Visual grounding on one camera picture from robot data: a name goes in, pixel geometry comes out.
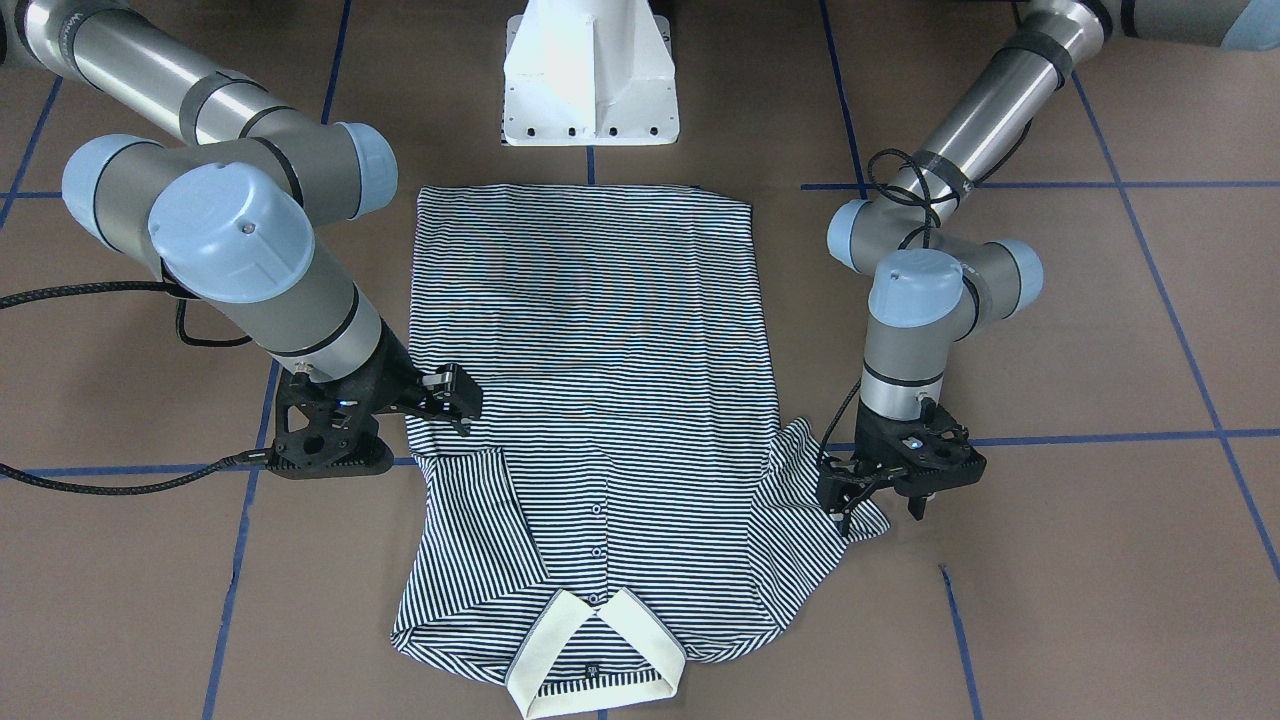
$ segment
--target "floor tile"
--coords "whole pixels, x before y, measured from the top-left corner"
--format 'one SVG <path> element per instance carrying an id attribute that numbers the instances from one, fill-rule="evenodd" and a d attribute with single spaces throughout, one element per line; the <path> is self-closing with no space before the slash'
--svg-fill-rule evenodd
<path id="1" fill-rule="evenodd" d="M 28 140 L 45 99 L 54 85 L 54 76 L 33 68 L 4 68 L 0 72 L 0 127 L 4 127 L 4 142 L 0 142 L 0 192 L 9 192 L 18 168 L 27 152 Z"/>
<path id="2" fill-rule="evenodd" d="M 200 717 L 247 478 L 146 497 L 0 479 L 0 717 Z"/>
<path id="3" fill-rule="evenodd" d="M 828 3 L 863 163 L 884 147 L 914 152 L 1014 32 L 1007 3 Z M 892 178 L 892 160 L 877 168 Z M 992 182 L 1111 181 L 1070 86 L 1037 115 Z M 849 182 L 815 178 L 809 182 Z"/>
<path id="4" fill-rule="evenodd" d="M 503 688 L 428 667 L 388 641 L 424 500 L 416 466 L 260 480 L 218 720 L 518 717 Z"/>
<path id="5" fill-rule="evenodd" d="M 989 455 L 929 520 L 986 717 L 1280 712 L 1280 585 L 1215 441 Z"/>
<path id="6" fill-rule="evenodd" d="M 151 281 L 102 247 L 60 200 L 20 200 L 0 232 L 0 292 Z M 269 359 L 257 346 L 200 348 L 173 331 L 161 293 L 67 297 L 10 309 L 0 323 L 0 396 L 12 414 L 0 457 L 15 468 L 212 462 L 253 447 Z M 202 337 L 236 337 L 209 307 Z"/>
<path id="7" fill-rule="evenodd" d="M 938 562 L 937 525 L 896 497 L 895 528 L 852 546 L 772 644 L 691 665 L 673 700 L 609 711 L 617 720 L 970 717 Z"/>
<path id="8" fill-rule="evenodd" d="M 786 213 L 799 217 L 800 208 L 788 205 Z M 787 232 L 795 227 L 801 227 L 799 220 Z M 974 437 L 1211 429 L 1119 192 L 982 190 L 945 232 L 978 243 L 1024 240 L 1039 254 L 1047 277 L 1036 304 L 952 346 L 942 402 Z M 758 245 L 771 242 L 771 234 L 762 206 L 756 210 Z M 820 245 L 820 250 L 797 245 L 797 254 L 801 247 L 826 255 Z M 799 261 L 795 256 L 765 259 L 760 252 L 764 277 L 777 272 L 773 263 Z M 829 258 L 824 263 L 836 264 Z M 810 363 L 858 368 L 865 329 L 846 329 L 846 323 L 855 322 L 849 316 L 865 314 L 869 283 L 851 272 L 845 275 L 833 274 L 829 282 L 861 288 L 858 297 L 822 307 L 832 314 L 828 334 L 850 333 L 856 345 L 837 351 L 838 359 L 810 354 Z M 800 297 L 823 292 L 801 290 L 801 282 L 803 273 L 792 274 L 788 291 Z M 787 315 L 780 324 L 790 325 L 795 318 Z M 860 322 L 865 328 L 865 320 Z M 786 336 L 782 347 L 788 347 Z M 780 387 L 787 372 L 795 369 L 778 369 Z M 844 377 L 840 384 L 851 383 L 855 375 L 845 370 Z M 838 404 L 844 392 L 838 384 L 828 386 L 827 405 Z"/>
<path id="9" fill-rule="evenodd" d="M 852 182 L 815 3 L 676 4 L 681 135 L 596 150 L 600 183 L 684 183 L 742 193 Z M 714 181 L 716 188 L 709 182 Z"/>
<path id="10" fill-rule="evenodd" d="M 152 24 L 224 67 L 243 73 L 285 104 L 319 119 L 338 40 L 340 3 L 302 9 L 297 3 L 134 3 Z M 169 146 L 168 137 L 116 100 L 64 81 L 23 188 L 61 190 L 63 168 L 82 145 L 110 133 L 136 135 Z"/>
<path id="11" fill-rule="evenodd" d="M 1120 40 L 1080 70 L 1125 181 L 1276 181 L 1280 53 Z"/>
<path id="12" fill-rule="evenodd" d="M 1274 546 L 1280 542 L 1280 437 L 1233 439 L 1231 448 Z"/>
<path id="13" fill-rule="evenodd" d="M 334 118 L 387 136 L 402 193 L 424 184 L 586 182 L 581 147 L 502 145 L 507 18 L 522 6 L 370 1 L 352 13 Z"/>
<path id="14" fill-rule="evenodd" d="M 1280 427 L 1280 188 L 1132 190 L 1134 210 L 1228 428 Z"/>

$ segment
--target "gray robot arm segment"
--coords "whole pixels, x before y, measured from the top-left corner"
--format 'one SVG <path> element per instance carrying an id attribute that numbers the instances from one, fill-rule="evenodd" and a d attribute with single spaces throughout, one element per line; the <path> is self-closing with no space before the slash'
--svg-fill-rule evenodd
<path id="1" fill-rule="evenodd" d="M 390 146 L 321 126 L 156 29 L 120 0 L 0 0 L 4 63 L 42 65 L 116 97 L 187 146 L 132 136 L 81 147 L 72 215 L 109 249 L 175 279 L 284 368 L 268 469 L 294 478 L 388 469 L 380 413 L 466 433 L 483 392 L 457 364 L 417 370 L 315 227 L 390 202 Z M 291 410 L 307 418 L 289 427 Z"/>
<path id="2" fill-rule="evenodd" d="M 893 181 L 879 186 L 882 197 L 836 213 L 831 254 L 874 275 L 854 457 L 824 459 L 819 474 L 819 502 L 846 523 L 876 489 L 910 497 L 908 507 L 920 519 L 931 493 L 980 478 L 986 459 L 938 404 L 948 348 L 1034 301 L 1043 269 L 1025 243 L 979 246 L 934 228 L 998 168 L 1047 99 L 1117 28 L 1263 50 L 1280 42 L 1280 0 L 1032 0 L 1021 27 L 955 109 Z M 913 247 L 916 238 L 923 247 Z"/>

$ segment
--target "black and white striped shirt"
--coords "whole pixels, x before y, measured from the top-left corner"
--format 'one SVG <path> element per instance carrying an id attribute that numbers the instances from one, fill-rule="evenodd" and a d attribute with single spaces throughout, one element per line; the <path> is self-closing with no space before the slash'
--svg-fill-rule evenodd
<path id="1" fill-rule="evenodd" d="M 846 541 L 781 428 L 750 222 L 689 187 L 421 191 L 410 348 L 485 402 L 467 438 L 410 420 L 397 650 L 538 717 L 671 697 L 787 628 Z M 852 537 L 887 527 L 868 502 Z"/>

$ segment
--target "black tape band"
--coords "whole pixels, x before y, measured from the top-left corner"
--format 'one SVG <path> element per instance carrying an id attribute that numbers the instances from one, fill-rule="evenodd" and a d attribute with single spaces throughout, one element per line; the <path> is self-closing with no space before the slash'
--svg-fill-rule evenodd
<path id="1" fill-rule="evenodd" d="M 244 123 L 244 127 L 241 128 L 241 138 L 248 137 L 248 133 L 253 129 L 253 126 L 256 126 L 257 122 L 261 120 L 262 118 L 270 115 L 276 110 L 292 110 L 292 109 L 293 108 L 289 108 L 288 105 L 271 105 L 270 108 L 259 110 L 257 114 L 250 118 L 248 122 Z"/>
<path id="2" fill-rule="evenodd" d="M 311 347 L 307 347 L 307 348 L 303 348 L 303 350 L 294 350 L 292 352 L 276 352 L 276 351 L 271 350 L 269 352 L 271 355 L 279 355 L 280 357 L 302 357 L 303 355 L 311 355 L 312 352 L 320 352 L 325 347 L 329 347 L 330 345 L 333 345 L 335 340 L 338 340 L 339 337 L 342 337 L 342 333 L 347 332 L 347 328 L 351 327 L 351 323 L 353 323 L 356 320 L 356 310 L 360 310 L 360 290 L 355 286 L 355 283 L 352 283 L 352 286 L 351 286 L 351 293 L 352 293 L 352 297 L 351 297 L 351 310 L 347 311 L 347 316 L 343 318 L 342 324 L 338 325 L 338 329 L 335 329 L 332 333 L 329 333 L 329 337 L 326 337 L 326 338 L 321 340 L 320 342 L 312 345 Z"/>
<path id="3" fill-rule="evenodd" d="M 931 384 L 941 380 L 942 375 L 947 374 L 946 370 L 943 370 L 927 380 L 900 380 L 897 378 L 891 378 L 888 375 L 882 375 L 877 373 L 876 369 L 868 365 L 865 361 L 863 363 L 863 369 L 867 370 L 867 374 L 876 378 L 877 380 L 884 384 L 891 384 L 897 387 L 929 387 Z"/>
<path id="4" fill-rule="evenodd" d="M 1133 23 L 1133 9 L 1137 4 L 1137 0 L 1124 0 L 1120 3 L 1120 27 L 1124 28 L 1124 33 L 1128 37 L 1142 37 L 1138 35 L 1138 27 Z"/>
<path id="5" fill-rule="evenodd" d="M 302 204 L 302 183 L 298 182 L 298 173 L 293 172 L 293 163 L 289 163 L 289 158 L 270 140 L 264 137 L 250 137 L 247 140 L 252 140 L 262 147 L 266 147 L 268 151 L 275 156 L 275 161 L 280 164 L 280 169 L 284 170 L 284 177 L 289 181 L 289 195 L 293 196 L 293 200 L 300 208 L 306 208 L 306 205 Z"/>
<path id="6" fill-rule="evenodd" d="M 1111 40 L 1115 23 L 1111 20 L 1111 12 L 1102 4 L 1102 0 L 1080 0 L 1080 3 L 1102 23 L 1102 40 Z"/>
<path id="7" fill-rule="evenodd" d="M 920 150 L 915 155 L 911 155 L 911 160 L 922 170 L 928 170 L 940 178 L 942 182 L 947 183 L 947 187 L 956 193 L 956 202 L 964 200 L 965 195 L 973 192 L 973 181 L 969 176 L 964 174 L 964 170 L 959 165 L 947 160 L 942 155 L 932 150 Z"/>
<path id="8" fill-rule="evenodd" d="M 178 131 L 187 145 L 200 145 L 196 140 L 196 119 L 200 118 L 200 111 L 205 108 L 205 102 L 219 90 L 228 85 L 238 83 L 252 85 L 266 92 L 266 88 L 261 85 L 244 76 L 230 74 L 229 70 L 218 70 L 211 76 L 200 78 L 196 81 L 196 85 L 191 86 L 191 90 L 182 99 L 182 106 L 178 109 Z"/>
<path id="9" fill-rule="evenodd" d="M 960 342 L 961 340 L 972 336 L 973 331 L 978 329 L 978 320 L 982 319 L 982 293 L 978 292 L 978 286 L 973 284 L 973 281 L 970 281 L 968 277 L 964 277 L 961 279 L 964 281 L 965 290 L 969 291 L 969 297 L 973 299 L 973 324 L 969 325 L 969 329 L 965 331 L 963 336 L 956 338 L 956 342 Z"/>
<path id="10" fill-rule="evenodd" d="M 131 142 L 131 143 L 125 145 L 124 147 L 122 147 L 122 149 L 116 150 L 115 152 L 113 152 L 111 156 L 106 159 L 106 163 L 102 163 L 102 170 L 105 172 L 106 168 L 111 164 L 111 161 L 114 161 L 120 155 L 120 152 L 124 152 L 129 147 L 136 147 L 138 145 L 160 145 L 160 143 L 159 142 L 154 142 L 151 140 L 141 140 L 141 138 L 137 142 Z M 120 250 L 119 247 L 111 245 L 110 240 L 106 240 L 106 233 L 102 232 L 102 225 L 99 224 L 99 222 L 97 222 L 97 186 L 99 186 L 99 183 L 102 182 L 102 174 L 104 174 L 104 172 L 100 172 L 97 174 L 97 179 L 93 181 L 93 197 L 90 201 L 90 210 L 93 211 L 93 227 L 97 228 L 97 236 L 102 238 L 102 245 L 106 245 L 111 250 L 119 252 L 120 255 L 124 255 L 123 250 Z"/>
<path id="11" fill-rule="evenodd" d="M 31 5 L 31 0 L 18 0 L 18 4 L 13 6 L 13 33 L 22 42 L 27 55 L 31 55 L 37 63 L 40 59 L 36 54 L 31 51 L 31 41 L 27 40 L 27 8 Z"/>
<path id="12" fill-rule="evenodd" d="M 1059 90 L 1066 85 L 1066 78 L 1075 69 L 1075 60 L 1071 59 L 1071 54 L 1068 53 L 1066 47 L 1062 47 L 1062 44 L 1053 40 L 1052 36 L 1038 29 L 1019 29 L 1012 37 L 1005 41 L 1004 47 L 997 50 L 996 54 L 998 55 L 1006 50 L 1025 50 L 1048 60 L 1053 65 L 1053 69 L 1057 70 Z"/>
<path id="13" fill-rule="evenodd" d="M 0 15 L 0 65 L 4 64 L 4 59 L 9 56 L 9 31 L 4 24 L 4 15 Z"/>

